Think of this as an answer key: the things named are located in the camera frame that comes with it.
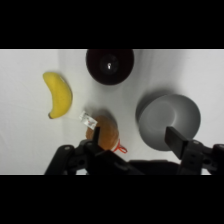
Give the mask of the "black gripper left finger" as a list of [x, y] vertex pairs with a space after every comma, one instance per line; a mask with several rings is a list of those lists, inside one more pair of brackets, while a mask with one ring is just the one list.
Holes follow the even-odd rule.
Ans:
[[100, 127], [96, 127], [95, 130], [94, 130], [93, 139], [92, 139], [93, 140], [93, 147], [94, 147], [94, 150], [96, 152], [101, 151], [101, 148], [98, 145], [99, 136], [100, 136]]

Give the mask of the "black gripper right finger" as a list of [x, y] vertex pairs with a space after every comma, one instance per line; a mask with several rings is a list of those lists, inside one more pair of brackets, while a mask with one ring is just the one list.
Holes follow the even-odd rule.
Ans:
[[174, 127], [167, 127], [165, 143], [180, 160], [178, 175], [200, 175], [203, 167], [203, 144], [188, 140]]

